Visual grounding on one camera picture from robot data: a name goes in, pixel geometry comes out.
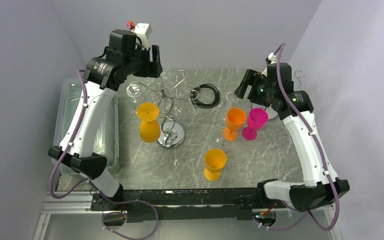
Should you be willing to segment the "pink wine glass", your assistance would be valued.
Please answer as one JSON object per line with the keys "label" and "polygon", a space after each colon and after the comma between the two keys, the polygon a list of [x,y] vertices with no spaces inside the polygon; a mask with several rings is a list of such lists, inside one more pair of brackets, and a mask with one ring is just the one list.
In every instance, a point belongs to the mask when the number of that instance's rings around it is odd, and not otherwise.
{"label": "pink wine glass", "polygon": [[264,109],[251,109],[247,117],[247,126],[244,127],[241,132],[242,136],[248,141],[255,140],[258,135],[258,130],[263,128],[268,120],[269,115]]}

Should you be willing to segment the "orange wine glass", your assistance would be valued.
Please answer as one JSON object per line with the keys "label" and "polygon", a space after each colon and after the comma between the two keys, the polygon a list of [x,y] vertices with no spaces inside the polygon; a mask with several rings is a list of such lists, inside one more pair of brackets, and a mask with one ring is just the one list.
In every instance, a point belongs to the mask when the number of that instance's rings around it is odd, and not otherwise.
{"label": "orange wine glass", "polygon": [[222,131],[223,137],[228,141],[234,141],[238,137],[238,130],[247,120],[246,113],[240,108],[231,108],[227,111],[225,123],[226,128]]}

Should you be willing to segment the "yellow-orange wine glass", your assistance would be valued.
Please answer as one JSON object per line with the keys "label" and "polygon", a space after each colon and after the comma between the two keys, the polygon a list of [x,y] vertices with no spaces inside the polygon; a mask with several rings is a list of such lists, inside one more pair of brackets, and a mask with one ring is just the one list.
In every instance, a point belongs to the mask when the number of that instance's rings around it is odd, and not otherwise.
{"label": "yellow-orange wine glass", "polygon": [[204,161],[204,177],[208,181],[217,181],[220,178],[221,172],[227,163],[226,154],[218,148],[213,148],[205,154]]}

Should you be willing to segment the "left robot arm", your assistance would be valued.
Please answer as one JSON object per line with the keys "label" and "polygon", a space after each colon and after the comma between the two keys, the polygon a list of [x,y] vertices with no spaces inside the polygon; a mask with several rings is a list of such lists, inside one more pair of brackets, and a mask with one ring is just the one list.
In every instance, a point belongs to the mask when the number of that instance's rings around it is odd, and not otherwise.
{"label": "left robot arm", "polygon": [[64,138],[48,150],[48,155],[56,161],[48,182],[53,198],[67,196],[54,192],[55,173],[63,165],[89,182],[104,197],[109,209],[117,210],[123,205],[123,186],[107,169],[107,158],[94,152],[94,142],[108,105],[128,76],[160,77],[163,68],[159,46],[149,44],[151,32],[147,23],[130,30],[113,30],[103,54],[89,60],[84,70],[77,71],[82,88],[79,103]]}

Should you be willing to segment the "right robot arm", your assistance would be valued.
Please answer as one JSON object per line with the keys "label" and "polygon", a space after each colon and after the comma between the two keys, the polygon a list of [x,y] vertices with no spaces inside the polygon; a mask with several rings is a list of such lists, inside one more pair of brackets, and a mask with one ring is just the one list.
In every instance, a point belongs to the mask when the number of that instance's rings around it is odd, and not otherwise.
{"label": "right robot arm", "polygon": [[288,63],[267,65],[266,73],[247,69],[234,95],[251,103],[272,107],[288,131],[300,161],[303,181],[299,183],[270,179],[259,182],[255,200],[262,207],[274,201],[292,204],[306,212],[335,202],[350,190],[348,180],[339,179],[320,137],[317,135],[314,107],[309,95],[294,89],[292,68]]}

